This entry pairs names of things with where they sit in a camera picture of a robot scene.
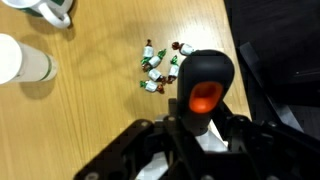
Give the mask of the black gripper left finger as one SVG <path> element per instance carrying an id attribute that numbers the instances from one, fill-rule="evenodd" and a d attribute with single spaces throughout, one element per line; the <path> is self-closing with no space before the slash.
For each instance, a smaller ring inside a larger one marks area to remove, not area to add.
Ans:
<path id="1" fill-rule="evenodd" d="M 138 119 L 101 150 L 73 180 L 174 180 L 167 118 Z"/>

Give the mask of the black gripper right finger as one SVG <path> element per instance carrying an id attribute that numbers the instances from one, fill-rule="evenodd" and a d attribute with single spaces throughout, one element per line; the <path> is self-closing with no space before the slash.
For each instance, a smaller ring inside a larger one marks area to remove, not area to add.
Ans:
<path id="1" fill-rule="evenodd" d="M 320 180 L 320 141 L 275 121 L 251 122 L 218 107 L 216 125 L 228 152 L 220 159 L 235 180 Z"/>

